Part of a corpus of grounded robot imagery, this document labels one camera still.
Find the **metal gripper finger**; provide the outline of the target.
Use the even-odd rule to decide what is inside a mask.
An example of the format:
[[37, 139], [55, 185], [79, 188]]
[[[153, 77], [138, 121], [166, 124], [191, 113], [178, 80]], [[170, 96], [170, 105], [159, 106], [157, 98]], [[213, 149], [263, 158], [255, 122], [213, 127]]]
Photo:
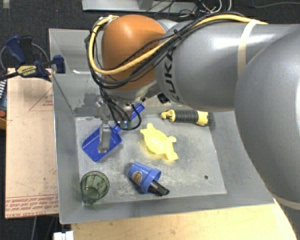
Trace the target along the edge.
[[108, 123], [102, 123], [99, 128], [99, 144], [98, 151], [100, 153], [106, 153], [110, 148], [111, 140], [111, 128]]

